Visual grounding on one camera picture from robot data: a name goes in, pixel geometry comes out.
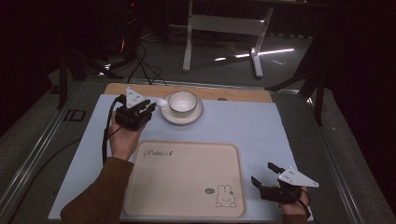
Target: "hand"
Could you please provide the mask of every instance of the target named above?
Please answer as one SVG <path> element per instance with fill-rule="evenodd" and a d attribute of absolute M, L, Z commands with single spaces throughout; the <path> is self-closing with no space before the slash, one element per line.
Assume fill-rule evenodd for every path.
<path fill-rule="evenodd" d="M 300 200 L 305 204 L 306 207 L 309 206 L 309 196 L 306 194 L 308 192 L 307 187 L 302 187 L 305 192 L 301 192 Z M 280 208 L 282 208 L 283 215 L 305 215 L 305 208 L 299 203 L 289 203 L 289 204 L 280 204 Z"/>
<path fill-rule="evenodd" d="M 113 154 L 112 156 L 128 161 L 137 148 L 140 134 L 144 128 L 145 126 L 142 126 L 137 131 L 130 131 L 128 129 L 121 128 L 115 121 L 115 113 L 113 113 L 111 117 L 111 126 L 108 131 L 108 134 L 112 134 L 109 139 L 111 152 Z"/>

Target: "sleeve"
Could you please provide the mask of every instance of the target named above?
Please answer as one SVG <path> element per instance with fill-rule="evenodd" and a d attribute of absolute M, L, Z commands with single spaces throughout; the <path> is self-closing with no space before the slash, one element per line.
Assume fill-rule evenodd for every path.
<path fill-rule="evenodd" d="M 283 224 L 307 224 L 304 215 L 283 215 Z"/>
<path fill-rule="evenodd" d="M 107 158 L 101 173 L 61 212 L 66 224 L 120 223 L 124 191 L 134 165 L 117 158 Z"/>

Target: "saucer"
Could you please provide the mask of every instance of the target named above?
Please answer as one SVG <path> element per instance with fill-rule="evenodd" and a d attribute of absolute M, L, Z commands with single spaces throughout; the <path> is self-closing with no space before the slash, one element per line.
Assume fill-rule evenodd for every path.
<path fill-rule="evenodd" d="M 173 94 L 173 92 L 166 95 L 165 97 L 163 97 L 163 99 L 168 101 L 172 94 Z M 168 120 L 169 122 L 174 123 L 176 125 L 186 125 L 186 124 L 192 123 L 192 122 L 198 120 L 198 118 L 200 118 L 202 113 L 204 112 L 204 105 L 202 104 L 201 99 L 199 97 L 196 97 L 196 98 L 197 98 L 197 106 L 195 107 L 194 111 L 192 111 L 192 113 L 186 118 L 177 117 L 177 115 L 175 115 L 175 113 L 172 111 L 172 109 L 169 105 L 162 107 L 160 109 L 161 114 L 163 115 L 163 117 L 166 120 Z"/>

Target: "cup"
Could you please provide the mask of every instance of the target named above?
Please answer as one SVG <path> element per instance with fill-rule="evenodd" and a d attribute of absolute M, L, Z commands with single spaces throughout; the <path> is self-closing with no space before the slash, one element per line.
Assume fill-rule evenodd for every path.
<path fill-rule="evenodd" d="M 187 118 L 194 111 L 198 100 L 189 91 L 177 91 L 169 97 L 168 104 L 175 116 Z"/>

